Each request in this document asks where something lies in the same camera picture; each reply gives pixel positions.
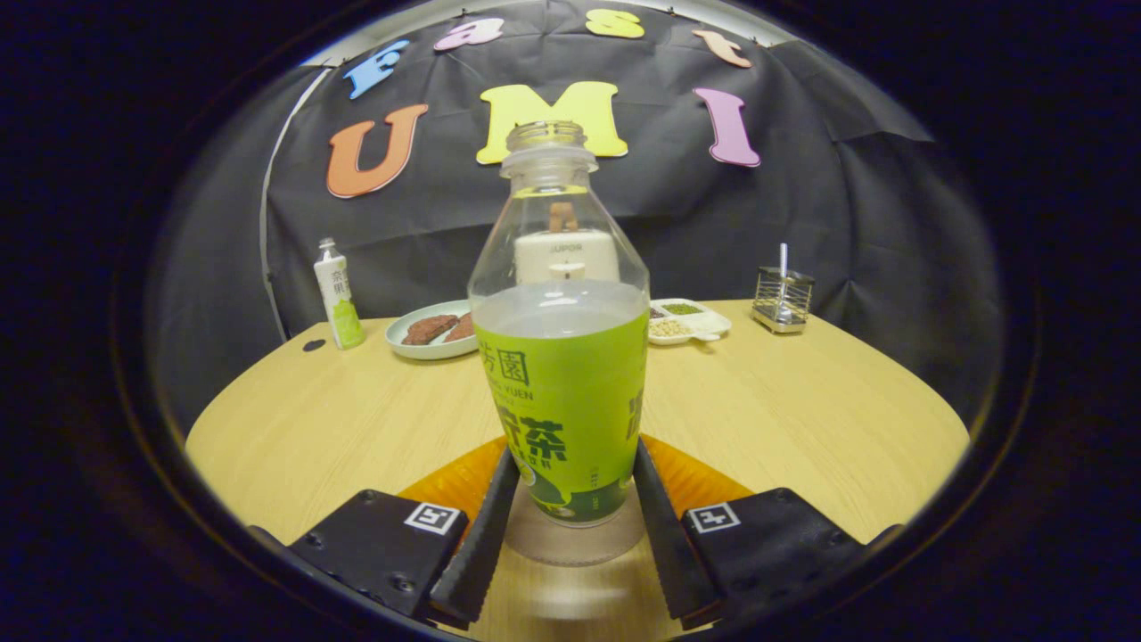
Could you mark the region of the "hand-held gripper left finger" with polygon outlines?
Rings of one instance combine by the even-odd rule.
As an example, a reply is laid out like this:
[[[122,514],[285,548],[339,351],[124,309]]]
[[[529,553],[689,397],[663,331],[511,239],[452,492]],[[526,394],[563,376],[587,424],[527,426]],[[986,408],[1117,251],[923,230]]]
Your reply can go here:
[[[356,491],[290,551],[310,572],[396,613],[467,629],[496,572],[518,480],[497,438],[398,495]]]

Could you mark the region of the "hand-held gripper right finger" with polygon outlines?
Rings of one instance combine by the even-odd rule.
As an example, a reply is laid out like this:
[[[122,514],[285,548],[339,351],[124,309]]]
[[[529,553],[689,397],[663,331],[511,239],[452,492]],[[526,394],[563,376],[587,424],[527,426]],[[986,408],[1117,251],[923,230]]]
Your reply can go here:
[[[636,491],[669,616],[683,629],[760,617],[811,598],[898,531],[863,543],[799,493],[750,491],[645,434]]]

